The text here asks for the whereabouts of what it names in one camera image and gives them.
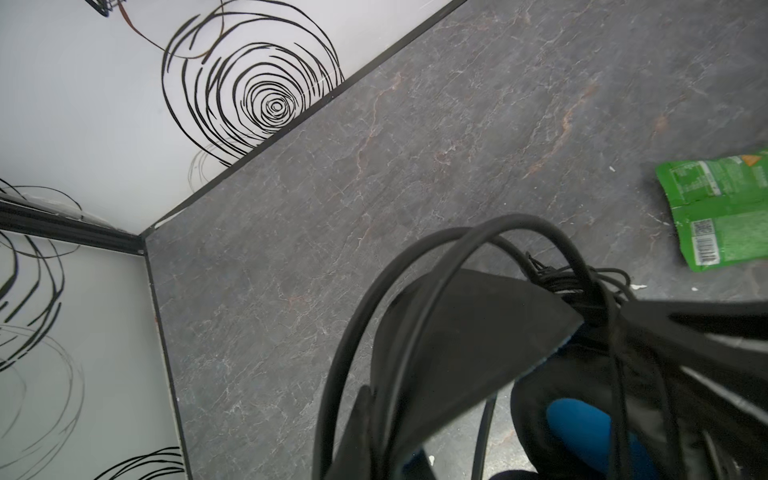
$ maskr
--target gray countertop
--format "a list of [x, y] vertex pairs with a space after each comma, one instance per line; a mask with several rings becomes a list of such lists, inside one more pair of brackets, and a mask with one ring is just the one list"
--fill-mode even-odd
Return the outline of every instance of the gray countertop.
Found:
[[[443, 227], [535, 214], [646, 298], [767, 298], [765, 260], [688, 270], [654, 174], [768, 144], [766, 25], [762, 0], [468, 0], [160, 227], [147, 246], [195, 479], [309, 476], [346, 322]], [[514, 272], [490, 252], [473, 266]], [[486, 476], [526, 465], [498, 408]], [[440, 478], [468, 477], [478, 416], [430, 444]]]

